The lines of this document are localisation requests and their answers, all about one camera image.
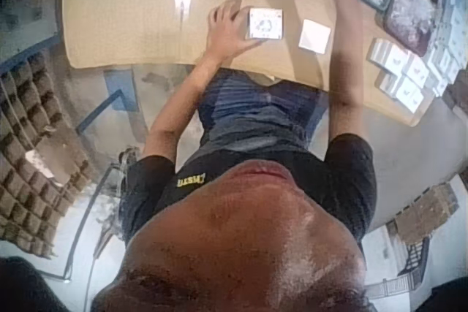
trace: lips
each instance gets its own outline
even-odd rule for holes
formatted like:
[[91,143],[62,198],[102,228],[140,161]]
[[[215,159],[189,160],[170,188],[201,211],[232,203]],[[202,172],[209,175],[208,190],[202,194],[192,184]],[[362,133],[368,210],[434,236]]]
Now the lips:
[[229,171],[229,178],[242,178],[249,175],[267,175],[281,178],[288,183],[295,184],[291,172],[274,161],[249,160],[237,165]]

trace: table surface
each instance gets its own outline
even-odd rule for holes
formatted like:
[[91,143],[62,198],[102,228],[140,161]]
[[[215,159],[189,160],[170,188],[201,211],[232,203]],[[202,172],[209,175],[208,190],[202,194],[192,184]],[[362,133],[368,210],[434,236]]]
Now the table surface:
[[[67,55],[75,68],[108,65],[194,64],[205,49],[209,10],[224,0],[63,0]],[[268,41],[228,64],[230,68],[273,75],[328,90],[335,8],[332,0],[243,0],[243,5],[283,9],[284,38]],[[393,40],[375,23],[375,11],[363,10],[364,57],[373,38]],[[324,55],[298,47],[302,22],[309,19],[332,28]],[[364,62],[365,105],[409,126],[416,125],[434,96],[415,114],[375,87],[380,69]]]

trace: man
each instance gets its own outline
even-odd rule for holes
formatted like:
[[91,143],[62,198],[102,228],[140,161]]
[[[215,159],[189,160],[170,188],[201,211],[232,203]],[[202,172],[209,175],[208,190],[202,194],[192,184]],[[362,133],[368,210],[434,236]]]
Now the man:
[[[157,116],[122,204],[127,252],[93,311],[367,311],[358,242],[374,213],[364,140],[359,0],[334,0],[330,143],[307,151],[319,94],[262,88],[223,61],[244,39],[249,8],[208,16],[204,56]],[[200,150],[175,172],[196,109]]]

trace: white card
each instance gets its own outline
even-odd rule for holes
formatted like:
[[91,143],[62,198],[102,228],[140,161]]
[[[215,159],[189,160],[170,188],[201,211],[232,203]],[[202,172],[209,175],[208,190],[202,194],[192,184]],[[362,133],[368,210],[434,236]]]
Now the white card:
[[331,29],[317,22],[304,20],[299,47],[325,54]]

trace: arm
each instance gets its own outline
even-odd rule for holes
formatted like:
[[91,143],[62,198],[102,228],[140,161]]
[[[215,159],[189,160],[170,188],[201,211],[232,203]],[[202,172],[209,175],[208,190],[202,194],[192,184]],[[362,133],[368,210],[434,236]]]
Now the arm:
[[208,15],[206,52],[192,73],[169,98],[153,122],[143,157],[158,155],[176,162],[177,144],[222,62],[258,45],[244,39],[249,7],[236,12],[240,0],[229,0]]
[[359,0],[334,1],[336,26],[330,62],[330,141],[345,133],[364,136],[361,4]]

